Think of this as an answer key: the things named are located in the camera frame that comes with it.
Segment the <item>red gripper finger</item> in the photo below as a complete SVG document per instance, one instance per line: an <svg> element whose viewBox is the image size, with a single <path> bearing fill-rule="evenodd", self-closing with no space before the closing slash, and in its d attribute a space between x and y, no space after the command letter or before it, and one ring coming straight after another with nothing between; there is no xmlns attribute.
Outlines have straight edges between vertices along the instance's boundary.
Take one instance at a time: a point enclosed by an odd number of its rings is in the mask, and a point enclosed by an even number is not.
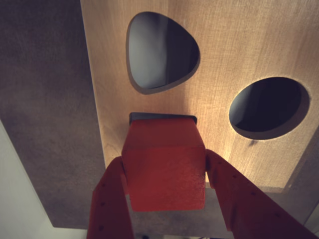
<svg viewBox="0 0 319 239"><path fill-rule="evenodd" d="M88 239L133 239L126 200L127 181L121 157L107 167L92 193Z"/></svg>
<svg viewBox="0 0 319 239"><path fill-rule="evenodd" d="M206 151L206 172L228 231L236 239L315 239L228 161Z"/></svg>

